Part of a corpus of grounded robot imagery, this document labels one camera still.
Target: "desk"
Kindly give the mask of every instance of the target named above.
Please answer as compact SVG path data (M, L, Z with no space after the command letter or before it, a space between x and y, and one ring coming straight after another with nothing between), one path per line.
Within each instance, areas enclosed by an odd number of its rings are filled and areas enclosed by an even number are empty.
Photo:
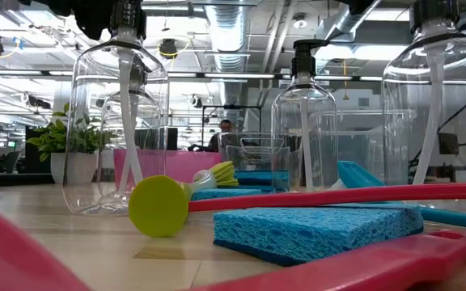
M148 238L127 217L73 215L62 187L0 188L0 214L51 251L94 290L168 291L270 272L281 267L213 245L211 213L192 213L174 238ZM427 224L427 230L457 227ZM466 267L420 290L466 290Z

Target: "black pump head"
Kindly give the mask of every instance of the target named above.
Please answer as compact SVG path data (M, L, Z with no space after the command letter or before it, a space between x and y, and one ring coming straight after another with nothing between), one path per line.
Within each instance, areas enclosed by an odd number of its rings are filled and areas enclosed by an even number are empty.
M294 58L290 76L295 76L298 72L316 76L316 59L311 55L311 50L327 46L329 43L328 40L296 40L293 45Z
M142 11L142 0L119 0L112 7L111 34L119 27L136 28L138 36L146 37L146 13Z
M460 20L458 0L417 0L409 8L409 26L414 33L425 21L432 19Z

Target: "blue cellulose sponge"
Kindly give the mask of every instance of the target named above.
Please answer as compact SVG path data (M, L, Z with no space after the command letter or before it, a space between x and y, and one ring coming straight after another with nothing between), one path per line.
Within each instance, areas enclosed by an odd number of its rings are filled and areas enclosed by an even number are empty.
M202 189L202 190L199 190L193 193L192 201L214 199L214 198L259 195L261 193L262 191L260 189L238 189L238 188Z
M231 210L214 222L216 245L282 266L423 231L416 205Z
M235 171L240 185L272 185L273 179L289 181L288 171Z

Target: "clear plastic bottle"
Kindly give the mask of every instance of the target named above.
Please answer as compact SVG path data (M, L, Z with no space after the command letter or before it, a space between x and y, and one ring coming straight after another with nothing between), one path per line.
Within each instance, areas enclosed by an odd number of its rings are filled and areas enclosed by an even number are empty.
M466 35L456 0L418 0L413 43L383 74L388 185L466 182ZM466 209L466 202L421 202Z
M328 41L295 41L292 83L273 103L273 156L280 157L273 161L277 191L318 191L337 181L336 102L314 82L316 59L311 56L311 49L325 45Z
M145 25L140 0L120 0L112 39L75 63L64 173L74 213L127 214L133 186L164 174L168 76L142 47Z

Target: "green plant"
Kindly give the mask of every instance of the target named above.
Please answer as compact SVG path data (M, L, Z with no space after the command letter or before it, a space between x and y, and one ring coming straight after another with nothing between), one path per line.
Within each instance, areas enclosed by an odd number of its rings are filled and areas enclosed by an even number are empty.
M66 152L67 112L70 110L70 104L64 105L63 112L54 112L53 116L59 117L55 122L50 122L47 126L35 129L36 132L42 133L39 137L29 138L26 142L37 146L41 152L40 161L43 162L52 153ZM99 119L91 119L85 112L75 122L70 133L70 151L77 153L93 154L97 150L102 150L104 145L109 143L111 138L117 137L110 132L100 132L91 122L100 122Z

